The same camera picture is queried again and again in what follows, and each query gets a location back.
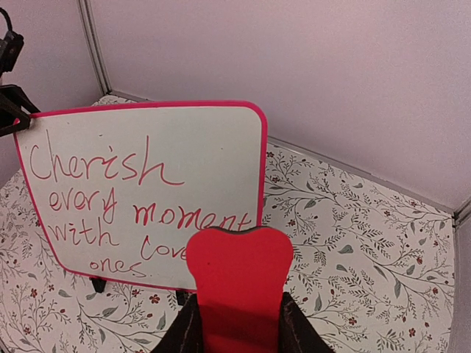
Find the left aluminium corner post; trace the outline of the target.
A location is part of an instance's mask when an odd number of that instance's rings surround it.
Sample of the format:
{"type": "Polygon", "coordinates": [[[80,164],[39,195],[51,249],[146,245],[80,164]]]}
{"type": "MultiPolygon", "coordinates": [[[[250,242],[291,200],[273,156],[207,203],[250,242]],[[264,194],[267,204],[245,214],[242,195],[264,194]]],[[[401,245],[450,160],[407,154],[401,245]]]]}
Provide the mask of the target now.
{"type": "Polygon", "coordinates": [[[102,55],[99,36],[93,18],[91,1],[77,0],[80,22],[82,24],[85,41],[91,58],[93,71],[98,82],[98,86],[103,95],[110,94],[113,89],[105,67],[102,55]]]}

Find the right aluminium corner post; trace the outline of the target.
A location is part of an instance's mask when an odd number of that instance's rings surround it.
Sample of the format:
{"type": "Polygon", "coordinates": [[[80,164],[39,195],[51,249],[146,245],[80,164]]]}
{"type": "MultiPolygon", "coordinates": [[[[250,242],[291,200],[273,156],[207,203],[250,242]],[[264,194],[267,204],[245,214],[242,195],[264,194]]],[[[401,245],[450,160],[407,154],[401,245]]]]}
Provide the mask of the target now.
{"type": "Polygon", "coordinates": [[[471,201],[468,199],[457,210],[453,212],[453,227],[460,227],[465,221],[470,218],[471,214],[471,201]]]}

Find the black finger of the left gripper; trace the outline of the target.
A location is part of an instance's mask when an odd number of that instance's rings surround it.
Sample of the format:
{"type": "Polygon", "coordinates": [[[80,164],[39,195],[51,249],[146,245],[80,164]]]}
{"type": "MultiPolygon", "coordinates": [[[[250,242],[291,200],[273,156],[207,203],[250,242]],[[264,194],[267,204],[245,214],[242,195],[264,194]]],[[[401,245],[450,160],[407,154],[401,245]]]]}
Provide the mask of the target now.
{"type": "Polygon", "coordinates": [[[28,129],[31,114],[39,113],[40,110],[17,85],[2,85],[0,91],[0,136],[4,137],[28,129]]]}

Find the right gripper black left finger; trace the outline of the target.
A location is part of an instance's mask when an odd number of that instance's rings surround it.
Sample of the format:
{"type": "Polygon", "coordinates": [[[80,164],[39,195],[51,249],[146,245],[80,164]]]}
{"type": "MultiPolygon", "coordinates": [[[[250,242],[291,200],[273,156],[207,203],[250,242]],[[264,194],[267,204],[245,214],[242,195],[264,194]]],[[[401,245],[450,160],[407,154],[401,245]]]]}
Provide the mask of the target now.
{"type": "Polygon", "coordinates": [[[192,294],[151,353],[203,352],[202,319],[196,294],[192,294]]]}

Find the floral patterned table mat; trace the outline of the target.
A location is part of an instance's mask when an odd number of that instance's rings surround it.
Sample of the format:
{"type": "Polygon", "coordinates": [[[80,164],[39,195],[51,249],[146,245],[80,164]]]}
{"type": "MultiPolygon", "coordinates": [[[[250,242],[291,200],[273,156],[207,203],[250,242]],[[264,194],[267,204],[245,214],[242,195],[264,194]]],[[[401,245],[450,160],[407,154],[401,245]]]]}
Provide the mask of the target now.
{"type": "MultiPolygon", "coordinates": [[[[429,204],[267,141],[256,227],[288,236],[294,257],[283,292],[336,352],[447,350],[452,224],[429,204]]],[[[8,352],[150,352],[183,307],[176,291],[107,281],[96,293],[90,277],[56,261],[22,167],[1,188],[8,352]]]]}

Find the black whiteboard foot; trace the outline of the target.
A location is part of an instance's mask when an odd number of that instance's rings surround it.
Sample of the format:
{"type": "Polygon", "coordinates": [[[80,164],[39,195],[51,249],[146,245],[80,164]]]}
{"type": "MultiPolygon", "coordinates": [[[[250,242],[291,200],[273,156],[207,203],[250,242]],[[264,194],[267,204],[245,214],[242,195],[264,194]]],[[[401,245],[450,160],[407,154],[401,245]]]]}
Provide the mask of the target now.
{"type": "Polygon", "coordinates": [[[176,296],[177,304],[179,306],[184,306],[185,303],[187,302],[188,297],[190,296],[190,294],[189,294],[189,292],[187,292],[185,290],[177,290],[175,292],[175,296],[176,296]]]}
{"type": "Polygon", "coordinates": [[[90,281],[96,293],[104,293],[107,284],[106,279],[101,277],[91,277],[90,281]]]}

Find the pink framed whiteboard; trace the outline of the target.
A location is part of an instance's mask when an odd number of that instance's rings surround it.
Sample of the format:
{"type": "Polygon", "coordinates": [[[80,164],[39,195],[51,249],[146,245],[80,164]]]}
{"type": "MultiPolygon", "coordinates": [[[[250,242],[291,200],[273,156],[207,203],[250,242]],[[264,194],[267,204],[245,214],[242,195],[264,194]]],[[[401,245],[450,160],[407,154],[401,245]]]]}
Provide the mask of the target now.
{"type": "Polygon", "coordinates": [[[194,290],[193,234],[261,224],[267,120],[247,101],[38,113],[15,143],[51,251],[72,274],[194,290]]]}

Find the right black whiteboard foot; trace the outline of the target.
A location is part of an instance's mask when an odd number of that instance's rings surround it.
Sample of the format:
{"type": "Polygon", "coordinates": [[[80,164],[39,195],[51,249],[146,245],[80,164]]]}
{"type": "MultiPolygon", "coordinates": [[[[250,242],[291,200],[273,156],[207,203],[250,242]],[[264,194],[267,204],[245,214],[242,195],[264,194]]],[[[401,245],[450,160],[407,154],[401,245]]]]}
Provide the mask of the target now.
{"type": "Polygon", "coordinates": [[[187,292],[185,290],[177,290],[175,292],[175,296],[176,296],[177,304],[179,306],[184,306],[185,303],[187,302],[188,297],[190,296],[190,294],[189,294],[189,292],[187,292]]]}

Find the red whiteboard eraser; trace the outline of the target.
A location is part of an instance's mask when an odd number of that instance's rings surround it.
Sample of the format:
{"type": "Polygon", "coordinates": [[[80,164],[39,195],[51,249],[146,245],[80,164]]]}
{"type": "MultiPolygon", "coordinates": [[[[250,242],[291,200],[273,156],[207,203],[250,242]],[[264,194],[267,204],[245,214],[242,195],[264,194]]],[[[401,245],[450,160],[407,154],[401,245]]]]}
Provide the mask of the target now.
{"type": "Polygon", "coordinates": [[[288,236],[270,227],[209,228],[188,242],[205,352],[276,352],[280,305],[294,257],[288,236]]]}

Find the left black whiteboard foot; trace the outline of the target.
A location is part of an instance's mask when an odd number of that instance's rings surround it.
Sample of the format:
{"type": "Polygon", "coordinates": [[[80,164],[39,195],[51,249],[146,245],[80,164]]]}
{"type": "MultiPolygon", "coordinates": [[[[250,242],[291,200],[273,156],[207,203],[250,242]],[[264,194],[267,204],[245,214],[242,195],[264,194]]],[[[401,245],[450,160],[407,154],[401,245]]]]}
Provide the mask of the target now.
{"type": "Polygon", "coordinates": [[[104,293],[107,284],[106,279],[101,277],[91,277],[90,281],[96,293],[104,293]]]}

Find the aluminium corner post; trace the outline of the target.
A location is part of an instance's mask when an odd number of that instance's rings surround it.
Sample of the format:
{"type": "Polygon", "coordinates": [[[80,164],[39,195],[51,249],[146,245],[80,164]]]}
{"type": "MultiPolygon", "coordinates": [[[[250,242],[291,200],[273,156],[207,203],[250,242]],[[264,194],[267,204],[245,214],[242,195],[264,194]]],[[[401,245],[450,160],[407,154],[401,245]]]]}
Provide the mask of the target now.
{"type": "Polygon", "coordinates": [[[98,82],[98,86],[103,95],[110,94],[113,89],[105,67],[102,55],[99,36],[93,18],[91,1],[77,0],[80,22],[82,24],[85,41],[91,58],[93,71],[98,82]]]}
{"type": "Polygon", "coordinates": [[[453,227],[460,227],[465,221],[470,218],[471,214],[471,201],[468,199],[457,210],[453,212],[453,227]]]}

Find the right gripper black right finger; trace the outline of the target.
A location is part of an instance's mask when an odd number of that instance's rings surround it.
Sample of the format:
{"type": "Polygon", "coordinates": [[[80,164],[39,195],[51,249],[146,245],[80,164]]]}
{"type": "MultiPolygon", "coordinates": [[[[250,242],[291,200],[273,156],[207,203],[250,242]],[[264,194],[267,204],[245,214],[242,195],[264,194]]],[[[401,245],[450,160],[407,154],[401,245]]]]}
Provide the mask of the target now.
{"type": "Polygon", "coordinates": [[[283,293],[280,304],[278,351],[331,353],[331,347],[323,341],[288,292],[283,293]]]}

